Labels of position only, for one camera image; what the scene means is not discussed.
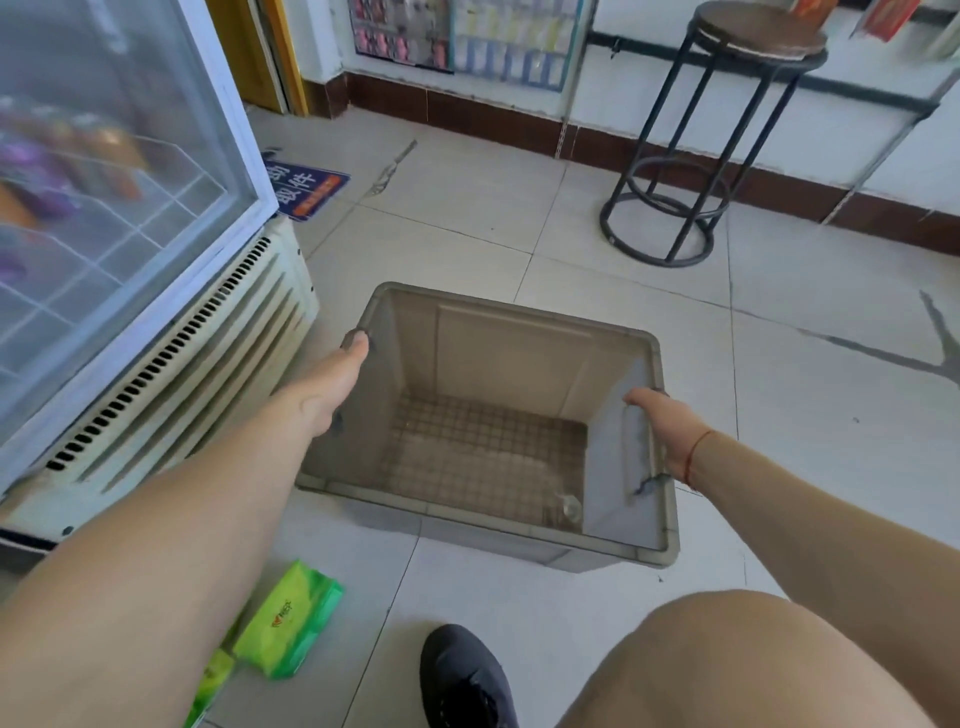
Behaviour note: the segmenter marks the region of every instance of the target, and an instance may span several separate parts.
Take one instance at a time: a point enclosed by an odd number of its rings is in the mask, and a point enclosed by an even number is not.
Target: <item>gray plastic crate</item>
[[[302,471],[360,522],[583,571],[672,564],[673,481],[643,412],[663,386],[645,331],[383,283],[371,354]]]

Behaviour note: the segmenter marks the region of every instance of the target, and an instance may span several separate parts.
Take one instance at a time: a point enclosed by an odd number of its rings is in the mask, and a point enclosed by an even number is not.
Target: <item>bar stool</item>
[[[663,155],[646,157],[643,152],[647,137],[650,135],[670,89],[677,80],[677,75],[688,58],[694,43],[709,54],[700,83],[686,106],[684,116],[674,132],[673,138],[670,139],[666,152]],[[804,73],[819,68],[826,62],[827,37],[806,21],[785,10],[752,2],[736,2],[735,0],[714,0],[699,6],[687,26],[684,43],[680,47],[669,73],[667,73],[666,81],[663,82],[663,87],[660,89],[660,95],[654,102],[653,108],[650,109],[650,115],[647,117],[643,130],[640,132],[640,137],[636,141],[634,157],[620,176],[610,199],[607,200],[600,211],[600,229],[611,244],[622,253],[636,260],[665,268],[683,268],[706,259],[713,251],[714,228],[730,206],[731,200],[746,178],[747,172],[750,171],[764,142],[776,126],[783,110],[786,109],[786,105],[797,89],[800,78]],[[676,153],[677,145],[680,143],[686,125],[689,123],[693,111],[697,108],[697,104],[700,103],[704,89],[707,88],[707,83],[718,66],[721,70],[724,67],[730,68],[732,66],[745,70],[750,75],[758,76],[760,83],[733,129],[733,134],[727,142],[727,146],[724,147],[723,153],[711,170],[699,162],[680,158]],[[730,161],[736,145],[747,131],[760,102],[770,88],[770,84],[774,81],[786,82],[786,89],[777,102],[773,113],[770,114],[767,123],[760,131],[750,153],[740,165],[733,181],[727,183],[723,177],[724,168]],[[693,206],[656,191],[660,173],[667,166],[683,167],[702,174],[706,178],[706,183],[700,190],[700,195]],[[653,168],[653,174],[644,190],[637,184],[636,174],[640,170],[648,168]],[[629,191],[624,191],[625,186],[630,188]],[[717,187],[719,187],[720,192],[719,205],[714,209],[704,210],[707,197],[713,194]],[[610,226],[613,207],[617,203],[630,200],[640,200],[660,212],[684,218],[680,233],[666,257],[656,257],[639,251],[613,232]],[[696,255],[677,257],[693,226],[696,226],[704,236],[703,250]]]

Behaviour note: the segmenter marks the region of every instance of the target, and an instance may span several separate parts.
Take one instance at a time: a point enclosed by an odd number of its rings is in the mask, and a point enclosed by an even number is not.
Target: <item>brown baseboard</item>
[[[335,119],[347,110],[349,96],[346,74],[341,73],[325,84],[304,79],[303,90],[306,92],[306,106],[311,116]]]
[[[317,116],[336,118],[349,103],[360,109],[613,172],[621,172],[630,163],[636,144],[634,139],[625,136],[574,124],[566,126],[561,144],[564,125],[556,119],[359,73],[341,74],[326,84],[305,82],[305,85],[310,112]],[[648,148],[652,155],[664,151],[656,144]],[[681,152],[680,157],[707,169],[716,162],[716,158],[689,152]],[[738,171],[738,164],[729,165],[724,179],[732,182]],[[652,172],[653,169],[641,170],[640,176],[649,177]],[[664,169],[660,179],[683,189],[698,190],[703,187],[705,175],[693,167],[674,167]],[[842,187],[755,168],[741,185],[736,200],[820,222],[845,194]],[[907,203],[859,193],[830,223],[940,253],[960,255],[960,216],[945,212],[928,213]]]

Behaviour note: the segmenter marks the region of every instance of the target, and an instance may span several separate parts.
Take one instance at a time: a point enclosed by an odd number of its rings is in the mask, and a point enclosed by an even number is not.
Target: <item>black shoe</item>
[[[420,693],[430,728],[517,728],[503,667],[459,624],[438,627],[423,643]]]

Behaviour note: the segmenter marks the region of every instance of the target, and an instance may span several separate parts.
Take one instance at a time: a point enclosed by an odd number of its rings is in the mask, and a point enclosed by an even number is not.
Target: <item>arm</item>
[[[814,488],[666,395],[625,399],[646,410],[671,473],[683,478],[689,462],[689,485],[791,599],[860,645],[938,724],[960,722],[960,551]]]
[[[266,561],[300,461],[356,382],[365,334],[77,531],[0,611],[13,726],[180,726]]]

